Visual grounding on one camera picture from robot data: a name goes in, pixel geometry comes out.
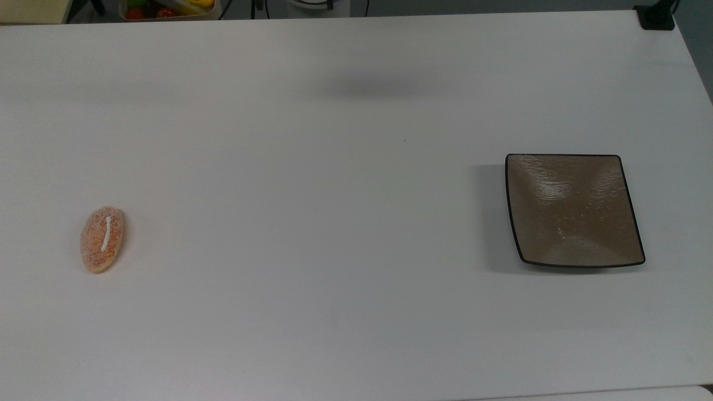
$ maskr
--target table surface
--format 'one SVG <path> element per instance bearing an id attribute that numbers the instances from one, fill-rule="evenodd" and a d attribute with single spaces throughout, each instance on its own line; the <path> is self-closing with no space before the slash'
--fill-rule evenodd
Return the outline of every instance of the table surface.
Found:
<path id="1" fill-rule="evenodd" d="M 0 24 L 64 24 L 72 0 L 0 0 Z"/>
<path id="2" fill-rule="evenodd" d="M 710 391 L 700 386 L 643 388 L 621 391 L 578 392 L 497 398 L 500 401 L 713 401 Z"/>
<path id="3" fill-rule="evenodd" d="M 0 28 L 0 399 L 713 382 L 713 108 L 633 11 Z M 507 153 L 622 157 L 647 254 L 519 261 Z M 104 205 L 109 272 L 79 233 Z"/>

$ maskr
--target sugar-coated bread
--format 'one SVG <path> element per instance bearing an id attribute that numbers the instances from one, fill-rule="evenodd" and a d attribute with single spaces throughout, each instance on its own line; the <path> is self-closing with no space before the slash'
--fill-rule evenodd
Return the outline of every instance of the sugar-coated bread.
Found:
<path id="1" fill-rule="evenodd" d="M 92 213 L 81 236 L 82 261 L 92 273 L 109 270 L 121 249 L 124 216 L 121 210 L 105 206 Z"/>

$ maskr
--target square plate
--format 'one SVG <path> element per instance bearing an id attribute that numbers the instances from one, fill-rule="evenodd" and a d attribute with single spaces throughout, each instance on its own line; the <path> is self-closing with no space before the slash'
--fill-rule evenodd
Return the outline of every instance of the square plate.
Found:
<path id="1" fill-rule="evenodd" d="M 646 260 L 619 156 L 510 154 L 505 175 L 523 262 L 615 268 Z"/>

